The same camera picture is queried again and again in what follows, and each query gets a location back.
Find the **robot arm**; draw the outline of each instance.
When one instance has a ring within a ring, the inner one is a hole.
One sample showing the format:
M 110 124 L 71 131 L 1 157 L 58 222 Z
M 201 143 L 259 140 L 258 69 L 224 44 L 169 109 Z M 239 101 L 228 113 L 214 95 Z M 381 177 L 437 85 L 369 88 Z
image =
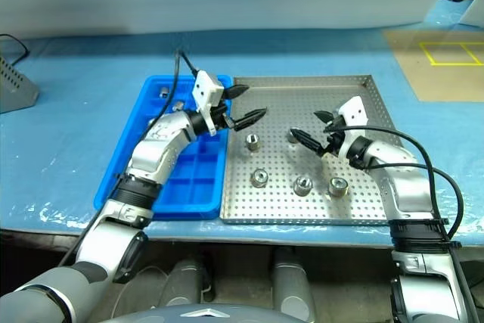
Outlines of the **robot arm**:
M 327 146 L 302 130 L 292 129 L 298 141 L 320 157 L 331 153 L 348 159 L 351 166 L 365 170 L 379 186 L 395 245 L 392 258 L 400 270 L 399 277 L 392 281 L 395 321 L 468 322 L 450 254 L 454 244 L 445 234 L 445 220 L 435 216 L 428 180 L 415 167 L 374 168 L 388 163 L 416 163 L 414 156 L 399 146 L 366 138 L 364 130 L 337 131 L 341 126 L 366 125 L 368 119 L 360 97 L 349 100 L 336 115 L 327 111 L 315 114 L 327 124 Z
M 197 110 L 157 118 L 136 145 L 124 174 L 80 245 L 76 262 L 46 271 L 0 299 L 0 321 L 75 323 L 86 321 L 111 282 L 126 283 L 137 272 L 147 242 L 151 207 L 173 171 L 179 154 L 197 136 L 221 129 L 244 129 L 266 109 L 239 120 L 227 115 L 226 100 L 248 86 L 224 89 L 215 76 L 197 71 Z

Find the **table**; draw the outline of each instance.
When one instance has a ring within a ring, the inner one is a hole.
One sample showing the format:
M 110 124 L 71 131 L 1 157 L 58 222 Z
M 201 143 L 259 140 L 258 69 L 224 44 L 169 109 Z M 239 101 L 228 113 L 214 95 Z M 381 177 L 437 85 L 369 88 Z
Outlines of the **table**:
M 438 0 L 425 22 L 403 29 L 478 30 L 456 25 L 469 1 Z M 17 65 L 41 89 L 34 107 L 0 116 L 0 223 L 4 229 L 78 234 L 143 82 L 171 73 L 173 52 L 231 76 L 371 74 L 397 129 L 413 135 L 435 166 L 463 191 L 466 214 L 457 239 L 484 244 L 484 104 L 419 102 L 381 29 L 243 30 L 139 36 L 71 37 L 26 42 Z M 16 45 L 2 43 L 6 57 Z M 438 181 L 443 216 L 455 199 Z M 220 220 L 152 222 L 151 238 L 277 244 L 391 244 L 388 228 L 226 225 Z

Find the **stainless steel tray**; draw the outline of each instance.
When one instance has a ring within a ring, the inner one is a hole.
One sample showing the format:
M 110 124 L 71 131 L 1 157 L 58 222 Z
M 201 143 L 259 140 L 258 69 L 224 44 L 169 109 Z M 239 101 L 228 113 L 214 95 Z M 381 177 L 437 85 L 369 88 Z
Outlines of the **stainless steel tray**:
M 250 86 L 243 97 L 233 101 L 231 114 L 242 116 L 248 110 L 268 107 L 256 125 L 242 132 L 231 132 L 228 140 L 225 180 L 220 218 L 227 223 L 382 225 L 386 223 L 380 192 L 364 172 L 326 155 L 322 159 L 301 144 L 291 144 L 287 131 L 298 127 L 325 143 L 324 124 L 314 112 L 334 110 L 353 96 L 361 96 L 368 125 L 393 128 L 392 120 L 371 76 L 317 77 L 237 77 L 235 84 Z M 261 147 L 250 152 L 247 135 L 260 137 Z M 393 144 L 392 135 L 367 132 Z M 269 174 L 265 188 L 254 188 L 250 175 L 263 168 Z M 314 184 L 306 197 L 293 192 L 299 175 L 309 176 Z M 349 183 L 345 197 L 327 192 L 331 178 Z

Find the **blue plastic tray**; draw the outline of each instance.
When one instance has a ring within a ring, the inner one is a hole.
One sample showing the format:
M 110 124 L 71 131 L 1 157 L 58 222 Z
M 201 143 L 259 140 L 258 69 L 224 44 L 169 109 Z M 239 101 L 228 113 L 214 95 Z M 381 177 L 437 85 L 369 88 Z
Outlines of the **blue plastic tray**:
M 229 76 L 218 76 L 218 79 L 224 87 L 232 85 Z M 103 206 L 116 183 L 116 176 L 123 172 L 148 121 L 165 104 L 165 99 L 160 98 L 161 88 L 171 88 L 172 83 L 173 76 L 152 76 L 144 83 L 96 193 L 96 209 Z M 184 109 L 195 109 L 191 95 L 193 86 L 194 77 L 180 76 L 173 102 L 166 112 L 171 113 L 173 104 L 180 100 L 185 103 Z M 168 182 L 153 205 L 155 219 L 214 219 L 219 215 L 227 133 L 224 130 L 213 137 L 208 133 L 201 135 L 180 154 Z

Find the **metal nut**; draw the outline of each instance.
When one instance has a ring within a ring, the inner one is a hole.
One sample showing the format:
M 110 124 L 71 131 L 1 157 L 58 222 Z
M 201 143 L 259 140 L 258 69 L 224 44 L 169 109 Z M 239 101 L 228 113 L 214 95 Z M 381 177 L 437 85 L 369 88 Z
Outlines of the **metal nut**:
M 288 140 L 288 141 L 289 141 L 291 144 L 297 144 L 297 143 L 299 143 L 299 142 L 297 141 L 297 139 L 296 139 L 296 138 L 294 138 L 293 133 L 292 133 L 292 132 L 290 132 L 290 129 L 289 129 L 289 130 L 287 130 L 287 140 Z
M 245 145 L 250 151 L 256 151 L 260 148 L 259 136 L 256 134 L 249 134 L 245 139 Z
M 252 183 L 252 185 L 256 188 L 264 188 L 267 185 L 268 180 L 269 175 L 265 169 L 258 168 L 254 170 L 250 176 L 250 183 Z
M 169 88 L 162 87 L 160 90 L 160 98 L 167 98 L 169 95 Z
M 342 197 L 348 191 L 348 182 L 344 178 L 332 178 L 327 190 L 335 197 Z
M 294 193 L 300 197 L 305 197 L 312 190 L 312 180 L 309 177 L 297 177 L 294 181 Z
M 173 105 L 172 110 L 173 111 L 182 111 L 184 106 L 185 106 L 185 103 L 181 100 L 178 100 Z

